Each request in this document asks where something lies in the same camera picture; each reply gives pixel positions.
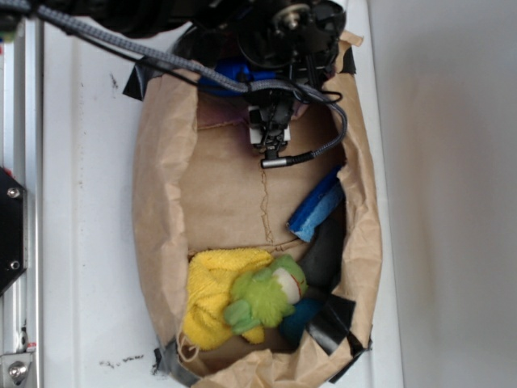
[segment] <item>blue object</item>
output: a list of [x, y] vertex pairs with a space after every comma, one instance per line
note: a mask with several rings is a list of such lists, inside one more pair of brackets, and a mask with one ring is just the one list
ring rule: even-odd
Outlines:
[[[234, 81], [239, 82], [262, 81], [264, 79], [276, 78], [276, 73], [274, 71], [251, 71], [248, 67], [248, 64], [246, 63], [246, 59], [243, 57], [220, 59], [217, 62], [215, 71], [233, 79]], [[200, 85], [220, 86], [217, 82], [214, 82], [211, 79], [205, 77], [200, 79]], [[235, 91], [227, 91], [226, 89], [214, 89], [207, 92], [212, 95], [219, 95], [221, 97], [231, 97], [242, 94]]]
[[288, 222], [288, 228], [299, 239], [309, 242], [316, 228], [328, 218], [345, 198], [336, 166], [304, 199]]
[[280, 334], [292, 345], [297, 347], [300, 344], [301, 336], [304, 334], [305, 324], [316, 316], [323, 308], [324, 303], [316, 299], [302, 299], [295, 304], [294, 314], [285, 317], [279, 326]]

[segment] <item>metal frame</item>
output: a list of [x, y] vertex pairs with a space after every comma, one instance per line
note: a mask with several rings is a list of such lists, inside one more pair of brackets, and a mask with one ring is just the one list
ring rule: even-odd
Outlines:
[[27, 388], [41, 387], [41, 184], [42, 52], [38, 21], [20, 24], [13, 43], [4, 44], [0, 162], [27, 190], [24, 261], [27, 271], [0, 299], [0, 352], [30, 360]]

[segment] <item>brown paper bag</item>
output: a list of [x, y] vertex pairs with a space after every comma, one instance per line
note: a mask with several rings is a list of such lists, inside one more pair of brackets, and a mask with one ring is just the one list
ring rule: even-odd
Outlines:
[[[360, 44], [360, 38], [345, 32], [339, 58], [351, 44]], [[339, 62], [338, 71], [343, 67]], [[311, 162], [265, 171], [246, 139], [246, 105], [239, 98], [198, 93], [169, 76], [149, 83], [134, 162], [138, 269], [162, 347], [174, 345], [183, 354], [174, 360], [180, 373], [172, 372], [186, 375], [188, 384], [319, 386], [348, 365], [358, 349], [368, 348], [381, 265], [372, 157], [353, 75], [338, 73], [326, 89], [344, 95], [339, 104], [349, 122], [343, 148]], [[313, 150], [334, 137], [339, 126], [323, 106], [311, 106], [299, 116], [291, 125], [289, 154]], [[207, 249], [262, 247], [299, 259], [307, 245], [285, 222], [337, 164], [344, 164], [338, 177], [347, 198], [346, 237], [341, 282], [333, 295], [356, 303], [352, 336], [332, 352], [307, 332], [300, 347], [290, 349], [275, 331], [268, 331], [267, 342], [258, 346], [234, 337], [215, 351], [190, 356], [182, 351], [189, 258]]]

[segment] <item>plush parrot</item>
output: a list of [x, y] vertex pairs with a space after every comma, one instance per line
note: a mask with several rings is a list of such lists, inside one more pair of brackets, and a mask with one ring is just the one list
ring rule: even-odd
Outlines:
[[240, 335], [257, 326], [277, 327], [295, 312], [307, 291], [305, 274], [290, 255], [283, 255], [269, 267], [245, 272], [233, 283], [231, 304], [225, 308], [225, 321]]

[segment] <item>yellow cloth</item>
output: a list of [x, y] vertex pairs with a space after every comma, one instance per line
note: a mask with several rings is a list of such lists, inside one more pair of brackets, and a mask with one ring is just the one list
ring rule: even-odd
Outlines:
[[[229, 291], [244, 272], [256, 271], [271, 264], [273, 256], [256, 248], [214, 250], [198, 253], [188, 269], [188, 303], [183, 332], [201, 350], [213, 350], [232, 335], [223, 317], [231, 302]], [[252, 344], [264, 341], [263, 327], [242, 335]]]

